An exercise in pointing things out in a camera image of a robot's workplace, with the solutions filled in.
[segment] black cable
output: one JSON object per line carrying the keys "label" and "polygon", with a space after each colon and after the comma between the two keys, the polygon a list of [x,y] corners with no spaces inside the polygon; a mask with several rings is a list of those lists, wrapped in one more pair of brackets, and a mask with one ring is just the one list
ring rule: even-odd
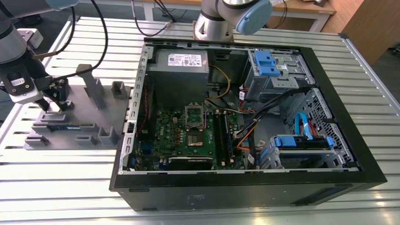
{"label": "black cable", "polygon": [[306,93],[311,90],[311,87],[303,87],[299,89],[294,89],[290,90],[287,92],[284,92],[282,95],[276,96],[274,99],[271,99],[262,107],[260,109],[256,111],[256,113],[254,114],[247,126],[244,126],[244,128],[242,130],[238,131],[236,135],[240,135],[244,131],[252,129],[252,127],[256,125],[256,123],[259,122],[259,120],[262,119],[262,114],[267,113],[270,109],[272,109],[274,107],[279,106],[282,104],[282,102],[294,94],[299,94],[299,93]]}
{"label": "black cable", "polygon": [[99,59],[98,64],[91,69],[86,69],[86,70],[79,71],[79,72],[76,72],[74,74],[70,74],[70,75],[59,76],[58,78],[54,78],[54,81],[58,81],[58,80],[66,79],[68,77],[72,77],[72,76],[76,76],[76,75],[80,75],[80,74],[84,74],[84,73],[88,73],[88,72],[94,71],[100,66],[100,64],[102,64],[102,62],[104,60],[104,57],[106,57],[106,54],[107,54],[107,49],[108,49],[108,31],[107,31],[107,25],[106,25],[103,13],[100,11],[100,8],[99,8],[95,0],[91,0],[91,2],[92,2],[94,6],[96,8],[96,11],[98,11],[98,14],[99,14],[99,17],[100,17],[100,20],[102,20],[103,28],[104,28],[106,43],[104,43],[104,51],[103,51],[102,57]]}
{"label": "black cable", "polygon": [[271,27],[272,29],[279,28],[279,27],[283,25],[283,23],[286,22],[286,20],[287,20],[287,15],[288,15],[288,4],[287,4],[286,0],[283,0],[283,4],[284,4],[286,8],[284,8],[284,10],[283,10],[283,15],[282,15],[282,17],[280,17],[280,22],[279,22],[279,24],[276,25],[276,27]]}
{"label": "black cable", "polygon": [[171,13],[170,13],[170,11],[168,11],[168,9],[167,9],[167,7],[166,7],[163,1],[159,0],[160,3],[158,2],[158,0],[154,0],[154,1],[158,3],[159,7],[164,10],[164,13],[170,16],[172,22],[176,23],[176,19],[175,19],[175,17],[171,15]]}
{"label": "black cable", "polygon": [[180,16],[180,18],[178,18],[178,21],[183,18],[183,16],[186,15],[186,13],[188,12],[188,10],[186,10]]}
{"label": "black cable", "polygon": [[135,4],[134,4],[135,1],[131,0],[131,3],[132,3],[134,20],[135,20],[135,24],[136,24],[136,28],[138,28],[139,32],[140,32],[144,36],[147,36],[147,37],[154,37],[154,36],[156,36],[158,34],[160,34],[160,33],[167,29],[168,24],[166,24],[164,27],[163,27],[156,33],[154,33],[154,34],[147,34],[147,33],[144,33],[143,30],[140,29],[139,23],[138,23],[138,18],[136,18],[136,13],[135,13]]}

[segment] slotted aluminum table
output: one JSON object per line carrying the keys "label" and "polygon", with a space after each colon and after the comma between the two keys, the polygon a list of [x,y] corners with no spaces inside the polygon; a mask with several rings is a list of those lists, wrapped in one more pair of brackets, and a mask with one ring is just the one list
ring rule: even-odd
{"label": "slotted aluminum table", "polygon": [[[143,35],[130,20],[108,19],[110,50],[94,75],[104,85],[135,83]],[[147,33],[164,23],[140,22]],[[51,51],[64,44],[67,23]],[[178,23],[166,38],[192,39],[192,24]],[[16,105],[0,129],[0,222],[66,224],[399,224],[400,221],[400,107],[351,42],[336,34],[262,30],[235,34],[238,42],[312,47],[355,120],[388,183],[352,192],[314,207],[135,212],[108,191],[116,150],[27,151],[22,148],[39,116],[35,105]],[[51,75],[96,64],[104,34],[98,18],[82,17],[66,52],[44,61]],[[83,84],[80,78],[70,83]]]}

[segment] black cord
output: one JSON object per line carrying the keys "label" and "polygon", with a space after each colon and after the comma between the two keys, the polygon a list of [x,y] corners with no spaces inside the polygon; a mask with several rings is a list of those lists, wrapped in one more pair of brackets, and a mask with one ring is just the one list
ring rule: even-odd
{"label": "black cord", "polygon": [[279,24],[276,25],[276,27],[271,27],[272,29],[279,28],[279,27],[283,25],[283,23],[286,22],[286,20],[287,20],[287,15],[288,15],[288,4],[287,4],[286,0],[283,0],[283,4],[284,4],[286,8],[284,8],[284,10],[283,10],[283,15],[282,15],[282,17],[280,17],[280,22],[279,22]]}
{"label": "black cord", "polygon": [[107,54],[107,49],[108,49],[108,31],[107,31],[107,25],[106,25],[103,13],[100,11],[100,8],[99,8],[95,0],[91,0],[91,2],[92,2],[94,6],[96,8],[96,11],[98,11],[98,14],[99,14],[99,17],[100,17],[100,20],[102,20],[103,28],[104,28],[106,43],[104,43],[104,50],[103,50],[102,57],[99,59],[98,64],[91,69],[86,69],[86,70],[79,71],[79,72],[76,72],[74,74],[70,74],[70,75],[59,76],[58,78],[54,78],[54,81],[58,81],[58,80],[66,79],[68,77],[72,77],[72,76],[76,76],[76,75],[80,75],[80,74],[84,74],[84,73],[88,73],[88,72],[94,71],[100,66],[100,64],[102,64],[102,62],[104,60],[104,57],[106,57],[106,54]]}
{"label": "black cord", "polygon": [[154,1],[158,3],[159,7],[164,10],[164,13],[170,16],[172,22],[176,23],[176,19],[175,19],[175,17],[171,15],[171,13],[170,13],[170,11],[168,11],[168,9],[167,9],[167,7],[166,7],[163,1],[159,0],[160,3],[158,2],[158,0],[154,0]]}
{"label": "black cord", "polygon": [[138,28],[139,32],[147,37],[154,37],[154,36],[159,35],[167,29],[168,25],[166,24],[164,27],[154,34],[144,33],[143,30],[140,29],[139,23],[138,23],[138,18],[136,18],[136,13],[135,13],[135,4],[134,4],[135,0],[131,0],[131,3],[132,3],[134,20],[135,20],[135,24],[136,24],[136,28]]}
{"label": "black cord", "polygon": [[186,15],[186,13],[188,12],[188,10],[186,10],[180,16],[180,18],[178,19],[178,21],[183,18],[183,16]]}
{"label": "black cord", "polygon": [[307,93],[311,90],[311,87],[303,87],[299,89],[294,89],[290,90],[287,92],[284,92],[282,95],[276,96],[274,99],[271,99],[262,107],[260,109],[256,111],[256,113],[254,114],[247,126],[244,126],[244,128],[236,133],[236,135],[240,135],[246,130],[252,129],[252,127],[256,125],[256,123],[259,122],[259,120],[263,117],[263,113],[267,113],[270,109],[272,109],[274,107],[279,106],[282,104],[282,102],[294,94],[299,94],[299,93]]}
{"label": "black cord", "polygon": [[56,51],[56,54],[60,54],[66,48],[68,47],[68,45],[71,44],[71,40],[74,38],[74,34],[75,34],[75,27],[76,27],[76,14],[75,14],[75,7],[71,7],[72,10],[72,28],[71,28],[71,34],[70,34],[70,38],[66,42],[66,45]]}

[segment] wire bundle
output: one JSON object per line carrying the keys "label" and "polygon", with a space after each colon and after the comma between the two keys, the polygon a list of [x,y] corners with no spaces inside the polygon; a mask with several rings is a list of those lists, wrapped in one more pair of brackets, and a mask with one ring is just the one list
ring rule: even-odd
{"label": "wire bundle", "polygon": [[274,107],[279,106],[280,103],[294,94],[299,94],[299,93],[306,93],[311,90],[311,87],[304,87],[300,89],[295,89],[295,90],[290,90],[286,93],[283,93],[282,95],[276,96],[274,99],[271,99],[262,107],[260,109],[255,112],[248,124],[244,126],[244,128],[236,133],[236,135],[240,135],[243,132],[247,132],[247,134],[244,135],[243,139],[240,140],[236,148],[238,149],[243,149],[247,150],[247,148],[240,147],[242,143],[244,142],[244,140],[248,138],[248,136],[251,135],[251,133],[254,132],[258,122],[260,121],[263,114],[267,113],[270,111],[270,109],[272,109]]}

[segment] power cable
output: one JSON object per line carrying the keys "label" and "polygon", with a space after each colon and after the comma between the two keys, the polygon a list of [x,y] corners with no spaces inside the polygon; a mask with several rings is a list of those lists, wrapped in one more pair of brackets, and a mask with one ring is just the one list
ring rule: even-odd
{"label": "power cable", "polygon": [[170,22],[164,25],[164,27],[163,27],[156,33],[154,33],[154,34],[147,34],[147,33],[144,33],[143,30],[142,30],[140,27],[139,27],[138,18],[136,18],[136,13],[135,13],[135,2],[134,2],[134,1],[135,1],[135,0],[131,0],[131,6],[132,6],[132,13],[134,13],[134,20],[135,20],[136,28],[138,28],[139,32],[140,32],[144,36],[147,36],[147,37],[154,37],[154,36],[159,35],[159,34],[168,28],[168,26],[171,25],[171,23],[172,23],[174,21],[170,21]]}
{"label": "power cable", "polygon": [[108,31],[107,31],[107,25],[106,25],[106,21],[104,21],[104,17],[103,17],[103,13],[100,11],[100,8],[98,6],[98,3],[95,2],[95,0],[91,0],[95,8],[96,8],[96,11],[98,11],[98,14],[99,14],[99,17],[100,17],[100,20],[102,20],[102,24],[103,24],[103,28],[104,28],[104,36],[106,36],[106,43],[104,43],[104,50],[103,50],[103,54],[102,54],[102,57],[99,59],[99,62],[98,64],[91,68],[91,69],[86,69],[83,71],[79,71],[74,74],[70,74],[70,75],[64,75],[64,76],[59,76],[58,78],[54,78],[54,82],[58,81],[58,80],[62,80],[62,79],[66,79],[68,77],[72,77],[72,76],[76,76],[76,75],[80,75],[80,74],[86,74],[91,71],[94,71],[102,64],[103,60],[104,60],[104,57],[106,57],[106,54],[107,54],[107,49],[108,49]]}

